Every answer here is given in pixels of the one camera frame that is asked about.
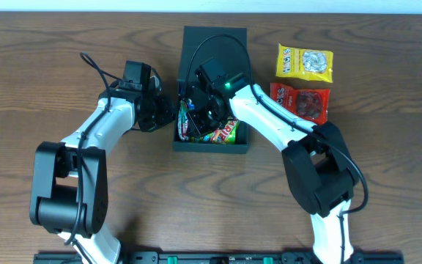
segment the candy wrapper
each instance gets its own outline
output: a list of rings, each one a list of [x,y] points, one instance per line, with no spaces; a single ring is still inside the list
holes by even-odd
[[[179,138],[184,142],[198,142],[198,143],[219,143],[219,144],[234,144],[235,134],[240,124],[238,120],[229,120],[224,129],[218,129],[213,133],[209,133],[201,138],[193,138],[188,136],[188,105],[184,101],[180,101],[180,110],[178,116],[178,131]]]
[[[329,89],[294,89],[271,84],[271,99],[291,113],[317,125],[327,122]]]
[[[333,82],[333,52],[290,48],[278,44],[277,77]]]

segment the open box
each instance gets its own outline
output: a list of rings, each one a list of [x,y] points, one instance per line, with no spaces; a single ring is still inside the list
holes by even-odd
[[[242,41],[242,43],[245,44],[245,47],[247,46],[247,29],[185,26],[183,32],[182,57],[180,59],[179,75],[177,79],[177,93],[179,96],[185,91],[185,76],[193,53],[203,40],[215,34],[231,34]],[[198,82],[197,77],[194,75],[195,69],[212,57],[222,64],[223,69],[230,76],[241,73],[248,67],[245,54],[235,41],[225,37],[216,37],[203,44],[196,54],[193,64],[191,65],[189,85]],[[247,153],[249,128],[246,123],[241,122],[239,124],[236,131],[235,144],[182,142],[177,130],[178,111],[179,100],[177,101],[177,118],[175,119],[174,141],[172,143],[175,151],[232,154]]]

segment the white wall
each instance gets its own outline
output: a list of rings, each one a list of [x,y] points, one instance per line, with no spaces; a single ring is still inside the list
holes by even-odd
[[[422,14],[422,0],[0,0],[0,11]]]

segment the wood grain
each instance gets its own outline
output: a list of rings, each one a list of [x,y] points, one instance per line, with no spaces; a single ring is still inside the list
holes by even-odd
[[[33,226],[28,209],[36,147],[72,133],[102,90],[78,52],[117,75],[126,59],[147,62],[173,92],[184,25],[247,27],[254,75],[267,91],[277,43],[333,51],[333,84],[277,81],[332,89],[329,120],[371,190],[367,209],[350,216],[352,244],[422,263],[422,15],[49,12],[0,13],[0,263],[71,250]],[[247,155],[174,153],[173,129],[128,133],[109,157],[114,234],[164,251],[311,247],[309,217],[266,139],[251,131]],[[355,193],[356,204],[359,186]]]

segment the yellow snack package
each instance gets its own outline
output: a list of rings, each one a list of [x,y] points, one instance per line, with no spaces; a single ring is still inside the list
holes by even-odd
[[[277,77],[333,82],[333,52],[290,48],[278,44]]]

